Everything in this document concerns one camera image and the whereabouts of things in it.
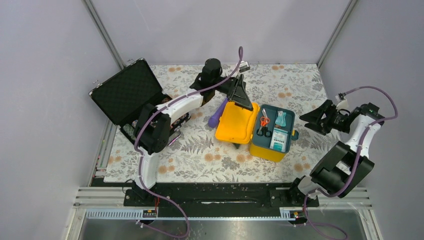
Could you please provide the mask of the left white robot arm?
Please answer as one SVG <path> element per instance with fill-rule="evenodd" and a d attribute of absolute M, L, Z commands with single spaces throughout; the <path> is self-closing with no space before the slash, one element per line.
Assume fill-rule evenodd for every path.
<path fill-rule="evenodd" d="M 141 154 L 135 183 L 140 187 L 136 199 L 144 206 L 152 204 L 156 184 L 157 155 L 169 142 L 172 124 L 209 102 L 215 92 L 226 94 L 229 102 L 248 111 L 253 110 L 244 82 L 243 72 L 250 70 L 247 61 L 239 60 L 228 76 L 223 76 L 221 62 L 216 58 L 205 61 L 201 72 L 196 76 L 188 91 L 179 97 L 159 105 L 147 104 L 143 107 L 135 127 L 134 149 Z"/>

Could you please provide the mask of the purple flashlight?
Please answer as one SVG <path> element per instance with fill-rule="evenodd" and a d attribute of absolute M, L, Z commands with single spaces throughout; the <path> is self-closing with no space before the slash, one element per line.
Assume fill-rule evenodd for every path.
<path fill-rule="evenodd" d="M 213 115 L 211 115 L 211 117 L 208 120 L 208 126 L 210 128 L 216 128 L 219 123 L 220 123 L 220 118 L 224 112 L 224 109 L 226 107 L 226 104 L 228 103 L 228 99 L 225 98 L 223 100 L 223 102 L 220 104 L 220 106 L 217 108 L 217 110 L 215 111 L 215 113 Z"/>

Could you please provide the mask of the black poker chip case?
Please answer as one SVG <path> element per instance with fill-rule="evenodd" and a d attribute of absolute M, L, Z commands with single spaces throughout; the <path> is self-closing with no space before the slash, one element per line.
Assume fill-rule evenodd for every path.
<path fill-rule="evenodd" d="M 163 93 L 159 81 L 143 58 L 136 60 L 123 70 L 89 92 L 90 98 L 105 113 L 121 133 L 148 153 L 159 153 L 169 143 L 176 129 L 190 119 L 186 113 L 172 121 L 165 112 L 158 114 L 138 136 L 145 122 L 158 110 L 158 105 L 172 98 Z"/>

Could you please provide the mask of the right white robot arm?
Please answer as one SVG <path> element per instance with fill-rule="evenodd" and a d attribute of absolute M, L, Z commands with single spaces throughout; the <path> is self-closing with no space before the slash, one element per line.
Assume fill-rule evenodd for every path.
<path fill-rule="evenodd" d="M 317 193 L 329 197 L 345 197 L 374 168 L 369 159 L 369 147 L 376 132 L 384 124 L 379 107 L 369 102 L 352 112 L 338 109 L 331 100 L 300 116 L 305 127 L 321 135 L 338 130 L 350 132 L 354 120 L 357 126 L 347 142 L 338 141 L 315 165 L 308 176 L 296 179 L 287 191 L 287 201 L 293 206 L 301 205 L 309 196 Z"/>

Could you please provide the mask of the teal divided tray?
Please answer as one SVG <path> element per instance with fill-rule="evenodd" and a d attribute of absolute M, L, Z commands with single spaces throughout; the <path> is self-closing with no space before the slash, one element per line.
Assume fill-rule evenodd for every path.
<path fill-rule="evenodd" d="M 270 122 L 267 124 L 267 128 L 270 131 L 272 131 L 272 134 L 273 134 L 274 128 L 282 129 L 282 130 L 285 130 L 285 131 L 288 132 L 286 152 L 280 152 L 280 151 L 277 151 L 277 150 L 270 149 L 270 143 L 271 143 L 271 137 L 272 136 L 271 137 L 264 137 L 264 136 L 258 136 L 257 135 L 257 130 L 261 126 L 260 119 L 263 116 L 262 109 L 266 110 L 267 116 L 270 119 Z M 281 127 L 281 126 L 275 125 L 275 120 L 276 120 L 276 116 L 277 116 L 278 111 L 286 112 L 286 127 Z M 295 119 L 296 119 L 296 114 L 292 110 L 273 106 L 273 105 L 269 105 L 269 104 L 261 105 L 260 109 L 259 109 L 259 113 L 256 116 L 255 125 L 254 125 L 253 132 L 252 132 L 253 136 L 252 136 L 252 139 L 251 139 L 251 142 L 250 142 L 250 146 L 251 147 L 258 147 L 259 150 L 270 150 L 270 151 L 273 151 L 273 152 L 278 153 L 278 154 L 287 154 L 290 150 L 291 142 L 296 141 L 299 137 L 298 132 L 294 129 Z"/>

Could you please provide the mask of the orange handled scissors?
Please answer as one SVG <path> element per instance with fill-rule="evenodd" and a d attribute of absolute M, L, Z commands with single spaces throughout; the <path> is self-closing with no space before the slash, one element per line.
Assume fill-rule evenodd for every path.
<path fill-rule="evenodd" d="M 267 112 L 264 108 L 261 110 L 261 112 L 262 112 L 262 117 L 260 118 L 260 126 L 266 127 L 267 124 L 270 122 L 270 119 L 268 118 Z"/>

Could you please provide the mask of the yellow plastic box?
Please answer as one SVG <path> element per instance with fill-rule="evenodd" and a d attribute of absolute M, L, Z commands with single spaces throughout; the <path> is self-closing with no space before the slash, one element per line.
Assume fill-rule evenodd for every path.
<path fill-rule="evenodd" d="M 215 138 L 219 141 L 232 144 L 248 144 L 249 153 L 252 156 L 272 162 L 280 162 L 287 153 L 259 150 L 258 147 L 250 146 L 253 137 L 253 128 L 261 106 L 254 102 L 252 105 L 253 110 L 250 111 L 236 106 L 233 102 L 228 102 L 216 128 Z"/>

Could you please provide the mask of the black mounting base plate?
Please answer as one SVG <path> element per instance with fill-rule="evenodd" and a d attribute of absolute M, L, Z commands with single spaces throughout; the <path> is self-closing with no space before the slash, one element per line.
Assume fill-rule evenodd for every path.
<path fill-rule="evenodd" d="M 189 218 L 280 217 L 282 210 L 318 207 L 292 183 L 156 183 L 151 191 L 135 184 L 125 192 L 125 207 L 152 207 L 159 217 Z"/>

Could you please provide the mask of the gauze dressing packet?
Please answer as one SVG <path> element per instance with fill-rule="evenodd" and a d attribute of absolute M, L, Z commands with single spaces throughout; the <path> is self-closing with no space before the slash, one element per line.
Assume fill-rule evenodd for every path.
<path fill-rule="evenodd" d="M 286 152 L 288 132 L 280 128 L 274 128 L 269 148 L 279 152 Z"/>

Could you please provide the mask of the black handled scissors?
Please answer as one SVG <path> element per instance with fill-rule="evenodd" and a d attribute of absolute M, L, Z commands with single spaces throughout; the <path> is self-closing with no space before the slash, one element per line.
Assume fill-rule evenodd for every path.
<path fill-rule="evenodd" d="M 261 125 L 256 131 L 256 134 L 260 137 L 270 138 L 272 136 L 272 131 L 270 131 L 266 125 Z"/>

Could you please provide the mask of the teal packet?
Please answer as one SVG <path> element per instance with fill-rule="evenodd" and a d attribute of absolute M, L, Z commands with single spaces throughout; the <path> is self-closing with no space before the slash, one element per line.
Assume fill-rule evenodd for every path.
<path fill-rule="evenodd" d="M 287 113 L 285 111 L 279 110 L 275 118 L 275 125 L 280 127 L 286 127 L 287 126 L 286 115 Z"/>

